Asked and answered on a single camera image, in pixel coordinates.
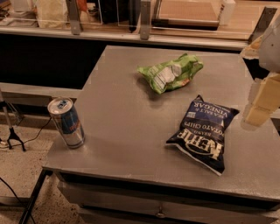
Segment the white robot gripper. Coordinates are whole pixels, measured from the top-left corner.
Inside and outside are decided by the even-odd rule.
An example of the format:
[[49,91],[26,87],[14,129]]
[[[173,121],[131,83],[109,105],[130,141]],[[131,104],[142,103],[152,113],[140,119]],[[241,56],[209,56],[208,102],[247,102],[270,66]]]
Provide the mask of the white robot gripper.
[[241,56],[246,60],[259,60],[261,68],[272,72],[262,80],[254,80],[243,113],[245,123],[260,127],[280,107],[280,16],[241,51]]

